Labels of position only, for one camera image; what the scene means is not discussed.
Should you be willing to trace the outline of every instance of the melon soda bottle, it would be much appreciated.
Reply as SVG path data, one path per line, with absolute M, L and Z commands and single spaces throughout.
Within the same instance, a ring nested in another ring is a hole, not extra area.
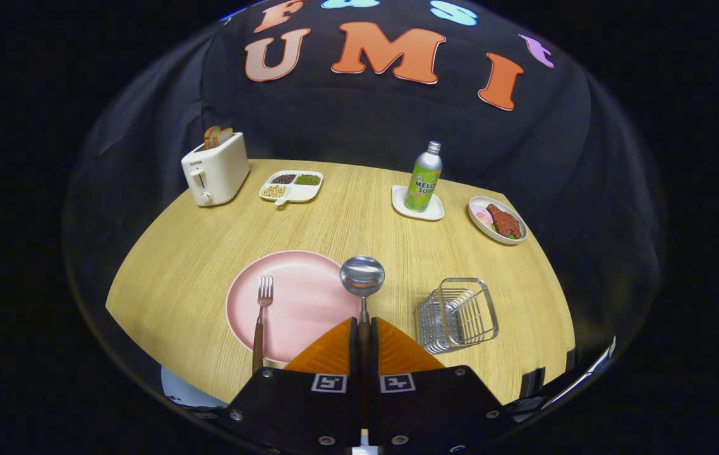
M 432 192 L 435 191 L 438 176 L 441 175 L 441 168 L 444 166 L 441 157 L 438 156 L 440 150 L 440 142 L 430 141 L 426 146 L 426 152 L 416 159 L 408 194 L 405 196 L 405 207 L 409 210 L 423 212 L 430 204 Z

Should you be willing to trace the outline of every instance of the steak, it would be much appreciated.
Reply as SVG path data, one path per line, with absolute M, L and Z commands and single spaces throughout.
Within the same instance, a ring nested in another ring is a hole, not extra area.
M 501 236 L 514 236 L 515 239 L 519 239 L 519 221 L 513 216 L 507 214 L 503 210 L 500 210 L 494 204 L 489 204 L 486 210 L 492 214 L 492 219 L 495 220 L 495 226 L 497 227 L 497 233 Z

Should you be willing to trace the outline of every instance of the blue letter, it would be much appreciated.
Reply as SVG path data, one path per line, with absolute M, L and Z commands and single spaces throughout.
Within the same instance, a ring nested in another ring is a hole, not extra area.
M 470 27 L 478 24 L 478 21 L 474 20 L 474 18 L 478 17 L 478 15 L 466 8 L 461 8 L 458 5 L 452 5 L 452 3 L 440 2 L 440 0 L 432 0 L 430 4 L 433 6 L 433 8 L 430 9 L 430 12 L 437 17 L 446 18 L 446 20 L 451 20 L 452 22 L 460 23 L 461 25 L 468 25 Z
M 357 8 L 371 8 L 378 5 L 377 0 L 325 0 L 321 4 L 323 8 L 345 8 L 346 6 L 356 6 Z

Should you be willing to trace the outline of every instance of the toaster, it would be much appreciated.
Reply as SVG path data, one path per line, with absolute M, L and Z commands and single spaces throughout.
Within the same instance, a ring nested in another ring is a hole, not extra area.
M 200 144 L 181 159 L 188 188 L 200 207 L 230 202 L 250 172 L 243 133 L 205 150 Z

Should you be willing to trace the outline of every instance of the letter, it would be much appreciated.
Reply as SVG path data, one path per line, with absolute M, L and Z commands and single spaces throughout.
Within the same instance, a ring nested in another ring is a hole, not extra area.
M 377 0 L 325 0 L 321 3 L 325 9 L 331 8 L 345 8 L 346 6 L 354 6 L 355 8 L 371 8 L 371 6 L 378 5 Z
M 289 16 L 286 14 L 292 14 L 298 11 L 304 6 L 304 2 L 308 2 L 308 0 L 290 0 L 289 2 L 281 3 L 281 5 L 275 5 L 272 8 L 265 9 L 264 20 L 262 20 L 261 25 L 253 30 L 253 33 L 258 33 L 262 30 L 274 27 L 279 23 L 287 22 Z
M 461 25 L 468 25 L 470 27 L 478 24 L 478 21 L 475 20 L 478 15 L 476 15 L 473 11 L 462 8 L 461 6 L 453 5 L 448 2 L 441 2 L 440 0 L 433 0 L 430 2 L 430 5 L 433 6 L 433 8 L 430 9 L 430 12 L 437 17 L 445 18 L 446 20 L 451 20 L 452 22 L 460 23 Z
M 492 106 L 499 107 L 504 111 L 514 110 L 514 101 L 511 95 L 514 91 L 516 77 L 523 75 L 522 66 L 497 54 L 486 54 L 492 61 L 492 74 L 489 76 L 489 84 L 478 92 L 481 100 Z
M 372 22 L 343 23 L 340 30 L 346 33 L 346 43 L 340 61 L 331 66 L 333 72 L 359 74 L 365 71 L 365 64 L 360 62 L 360 54 L 365 52 L 365 57 L 378 75 L 402 57 L 402 64 L 394 68 L 396 77 L 429 84 L 438 81 L 432 66 L 438 44 L 447 40 L 444 35 L 412 28 L 390 42 L 382 29 Z
M 525 40 L 525 44 L 528 45 L 528 52 L 533 55 L 536 60 L 539 60 L 539 63 L 544 64 L 548 68 L 553 68 L 553 61 L 548 60 L 547 57 L 545 57 L 545 54 L 550 55 L 550 50 L 545 49 L 542 46 L 542 43 L 539 43 L 539 41 L 534 40 L 534 38 L 529 38 L 526 35 L 517 34 L 518 37 Z
M 301 41 L 305 35 L 308 35 L 308 32 L 310 32 L 308 28 L 299 28 L 281 35 L 281 39 L 284 40 L 284 58 L 281 59 L 281 63 L 272 68 L 264 66 L 264 55 L 267 54 L 267 46 L 270 45 L 273 38 L 264 38 L 247 44 L 245 48 L 247 51 L 247 60 L 245 62 L 245 74 L 247 77 L 256 82 L 266 82 L 278 80 L 278 78 L 288 75 L 298 64 L 298 56 L 301 54 Z

